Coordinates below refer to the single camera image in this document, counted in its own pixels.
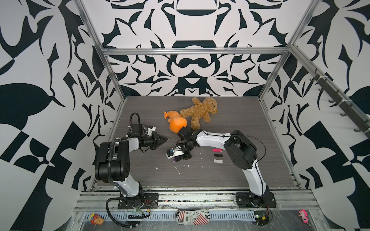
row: brown teddy bear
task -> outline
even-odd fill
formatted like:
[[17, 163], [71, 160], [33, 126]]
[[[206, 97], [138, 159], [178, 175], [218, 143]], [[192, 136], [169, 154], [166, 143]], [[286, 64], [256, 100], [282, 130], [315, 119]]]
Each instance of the brown teddy bear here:
[[205, 122], [211, 122], [209, 112], [217, 114], [217, 102], [212, 97], [207, 97], [201, 103], [197, 98], [192, 98], [191, 101], [195, 104], [191, 108], [182, 109], [180, 115], [184, 118], [191, 116], [191, 128], [197, 130], [201, 127], [199, 120], [203, 117]]

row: white debris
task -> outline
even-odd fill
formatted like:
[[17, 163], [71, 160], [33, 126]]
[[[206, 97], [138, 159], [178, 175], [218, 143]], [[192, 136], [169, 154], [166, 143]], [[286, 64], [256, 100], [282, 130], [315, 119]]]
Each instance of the white debris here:
[[180, 172], [179, 172], [179, 170], [176, 168], [176, 166], [174, 165], [174, 164], [172, 164], [174, 167], [175, 167], [175, 169], [177, 170], [177, 172], [179, 173], [179, 175], [180, 175]]

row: black mounting plate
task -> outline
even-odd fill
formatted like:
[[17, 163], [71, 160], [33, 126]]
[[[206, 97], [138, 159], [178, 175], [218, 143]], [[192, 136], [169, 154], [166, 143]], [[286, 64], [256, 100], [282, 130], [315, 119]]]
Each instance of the black mounting plate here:
[[[259, 205], [250, 193], [236, 193], [235, 195], [239, 208], [256, 208]], [[267, 205], [269, 205], [269, 208], [276, 208], [275, 196], [271, 192], [267, 194], [266, 202], [261, 204], [260, 207], [266, 208]]]
[[[144, 205], [140, 209], [147, 209], [152, 208], [154, 204], [158, 205], [158, 198], [159, 194], [158, 193], [144, 193], [144, 198], [147, 201], [151, 201], [147, 203], [147, 201], [144, 203]], [[118, 203], [118, 209], [133, 209], [134, 206], [136, 206], [137, 200], [134, 201], [134, 203], [130, 203], [130, 200], [120, 200]]]

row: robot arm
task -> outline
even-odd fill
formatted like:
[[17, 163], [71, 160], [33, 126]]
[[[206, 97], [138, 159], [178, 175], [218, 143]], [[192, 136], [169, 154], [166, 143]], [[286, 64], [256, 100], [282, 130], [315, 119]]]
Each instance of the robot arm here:
[[[117, 138], [115, 141], [101, 143], [97, 161], [95, 164], [95, 178], [105, 183], [111, 183], [118, 188], [125, 197], [134, 197], [139, 194], [140, 184], [130, 175], [130, 155], [129, 153], [148, 147], [151, 150], [156, 149], [168, 139], [159, 135], [155, 127], [140, 124], [131, 124], [127, 136]], [[112, 158], [109, 159], [110, 149], [112, 148]], [[108, 165], [111, 165], [111, 179], [108, 180]]]
[[187, 128], [182, 128], [177, 135], [183, 141], [167, 151], [167, 158], [174, 158], [174, 161], [189, 159], [191, 158], [190, 151], [196, 146], [223, 149], [227, 151], [232, 162], [243, 170], [249, 183], [250, 192], [254, 196], [263, 201], [269, 193], [268, 186], [258, 167], [257, 148], [240, 131], [212, 133], [198, 129], [192, 132]]

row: clear plastic sheet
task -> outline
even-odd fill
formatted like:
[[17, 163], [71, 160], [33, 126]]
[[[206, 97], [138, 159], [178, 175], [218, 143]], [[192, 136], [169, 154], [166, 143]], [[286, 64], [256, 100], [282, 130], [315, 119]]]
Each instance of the clear plastic sheet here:
[[[176, 221], [167, 222], [156, 222], [156, 221], [143, 221], [138, 227], [132, 228], [137, 231], [221, 231], [221, 230], [233, 230], [233, 231], [276, 231], [276, 230], [292, 230], [292, 231], [311, 231], [314, 230], [314, 225], [308, 225], [302, 222], [302, 219], [298, 216], [298, 210], [277, 210], [273, 211], [273, 219], [270, 223], [264, 227], [259, 227], [252, 222], [247, 221], [212, 221], [206, 225], [178, 225]], [[105, 221], [102, 225], [91, 225], [90, 222], [82, 222], [81, 231], [120, 231], [130, 230], [129, 228], [123, 228], [111, 221]]]

